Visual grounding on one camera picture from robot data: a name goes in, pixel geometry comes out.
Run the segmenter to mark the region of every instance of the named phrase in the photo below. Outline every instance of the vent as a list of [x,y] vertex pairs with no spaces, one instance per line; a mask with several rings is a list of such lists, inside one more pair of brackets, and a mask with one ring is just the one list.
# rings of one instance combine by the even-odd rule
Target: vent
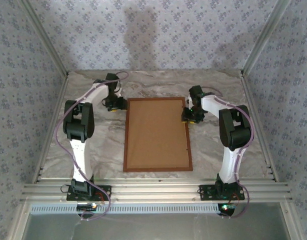
[[[77,204],[33,204],[32,214],[75,214]],[[103,213],[106,205],[98,206],[95,213]],[[219,213],[217,203],[173,204],[120,204],[111,205],[108,214],[211,214]]]

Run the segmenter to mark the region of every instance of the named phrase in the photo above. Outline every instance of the enclosure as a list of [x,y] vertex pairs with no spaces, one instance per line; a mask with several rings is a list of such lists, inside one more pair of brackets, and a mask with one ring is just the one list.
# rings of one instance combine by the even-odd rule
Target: enclosure
[[[253,239],[307,239],[307,0],[0,0],[0,239],[64,239],[57,221],[65,222],[68,239],[95,228],[97,222],[73,220],[75,212],[50,210],[74,172],[53,133],[66,100],[120,70],[129,72],[121,82],[126,98],[186,97],[201,85],[247,105],[256,134],[239,175],[252,197],[231,236],[250,224]],[[208,116],[189,126],[193,171],[123,172],[126,114],[101,105],[94,111],[93,174],[115,187],[117,199],[154,204],[164,195],[186,207],[196,197],[193,186],[214,181],[222,166],[219,125]],[[41,206],[49,212],[34,211]],[[231,219],[198,215],[206,212],[164,213],[156,212],[160,224],[154,215],[146,222],[143,214],[109,214],[114,220],[103,223],[103,237],[124,239],[106,226],[122,228],[126,219],[141,226],[139,239],[154,236],[151,222],[161,232],[173,222],[187,239],[216,238],[217,223],[235,228]],[[128,229],[123,234],[137,239]]]

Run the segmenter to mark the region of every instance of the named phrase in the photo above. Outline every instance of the cork board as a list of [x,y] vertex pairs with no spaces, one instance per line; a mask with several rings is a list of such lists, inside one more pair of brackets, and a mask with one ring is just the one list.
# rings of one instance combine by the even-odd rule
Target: cork board
[[184,97],[129,98],[125,123],[124,172],[192,171]]

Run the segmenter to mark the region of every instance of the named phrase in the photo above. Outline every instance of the patterned wallpaper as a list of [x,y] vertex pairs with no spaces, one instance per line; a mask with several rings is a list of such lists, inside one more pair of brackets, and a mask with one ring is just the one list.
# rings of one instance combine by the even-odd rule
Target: patterned wallpaper
[[0,0],[0,240],[32,180],[62,83],[16,0]]
[[291,2],[248,81],[307,236],[307,0]]
[[277,0],[30,0],[68,70],[242,69]]

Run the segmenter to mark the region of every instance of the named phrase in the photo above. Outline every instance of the white robotic arm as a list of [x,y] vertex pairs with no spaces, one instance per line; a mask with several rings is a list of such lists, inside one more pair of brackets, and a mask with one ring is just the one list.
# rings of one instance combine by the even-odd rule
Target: white robotic arm
[[[231,107],[227,107],[224,104],[219,103],[218,101],[215,100],[216,96],[214,94],[210,94],[210,93],[203,93],[201,90],[200,86],[194,86],[193,88],[191,88],[189,90],[190,95],[188,97],[188,109],[189,111],[184,111],[184,114],[186,114],[185,120],[187,121],[191,121],[191,122],[196,122],[199,123],[200,121],[202,121],[204,119],[204,114],[209,112],[211,114],[213,114],[214,116],[216,116],[218,119],[222,118],[222,111],[223,110],[234,110]],[[231,119],[231,132],[227,132],[227,136],[226,138],[232,138],[234,135],[234,131],[239,131],[244,130],[242,133],[245,134],[247,133],[249,130],[247,129],[247,131],[245,131],[246,128],[240,128],[235,127],[234,123],[232,122]],[[220,129],[220,138],[222,137],[222,129]],[[236,182],[236,178],[235,178],[235,174],[237,179],[239,179],[239,168],[240,168],[240,164],[241,164],[241,159],[243,154],[245,153],[246,149],[241,149],[244,146],[244,142],[248,142],[248,140],[250,139],[250,137],[248,138],[245,137],[244,141],[241,141],[240,139],[238,140],[239,144],[230,144],[230,141],[228,141],[228,139],[226,139],[225,141],[223,141],[221,139],[221,141],[224,144],[224,154],[223,154],[223,161],[222,161],[222,166],[221,169],[219,171],[219,177],[222,180],[222,182],[224,184],[231,184]],[[240,154],[240,158],[239,158],[239,162],[237,163],[237,168],[235,169],[235,164],[236,164],[236,160],[238,159],[238,154]]]
[[[215,95],[207,95],[201,99],[201,107],[204,111],[208,111],[209,113],[213,114],[219,119],[219,110],[227,109],[226,105],[223,105],[215,100]],[[231,184],[236,181],[235,179],[235,163],[238,156],[238,152],[240,151],[241,147],[236,148],[235,150],[231,151],[229,147],[224,147],[223,153],[223,160],[222,166],[219,172],[220,179],[226,183]],[[239,168],[241,159],[243,154],[245,153],[246,149],[244,148],[240,153],[240,158],[238,162],[238,166],[236,169],[236,176],[239,179]]]
[[[108,111],[127,109],[127,101],[120,96],[120,83],[119,88],[117,88],[118,79],[115,74],[108,73],[106,80],[96,80],[91,89],[83,96],[76,100],[68,100],[65,103],[64,112],[67,112],[70,107],[79,102],[63,121],[63,132],[70,140],[73,156],[80,168],[79,171],[77,166],[74,165],[71,181],[74,193],[89,196],[93,194],[91,186],[86,183],[86,179],[81,175],[82,172],[89,181],[93,182],[93,171],[90,165],[90,138],[95,130],[93,106],[97,106],[101,102]],[[75,118],[77,115],[81,115],[80,119]]]
[[[100,83],[94,83],[91,88],[96,88],[97,85]],[[82,100],[81,103],[90,103],[92,106],[97,106],[103,99],[108,96],[108,86],[102,85],[98,87],[95,91],[93,91],[86,99]],[[76,99],[76,101],[83,99],[86,94]],[[70,145],[73,150],[74,158],[80,167],[81,171],[84,175],[90,180],[93,176],[93,170],[90,165],[90,138],[87,138],[84,142],[80,139],[71,139]],[[76,166],[74,165],[73,170],[73,179],[78,182],[84,182],[84,177],[80,174]]]

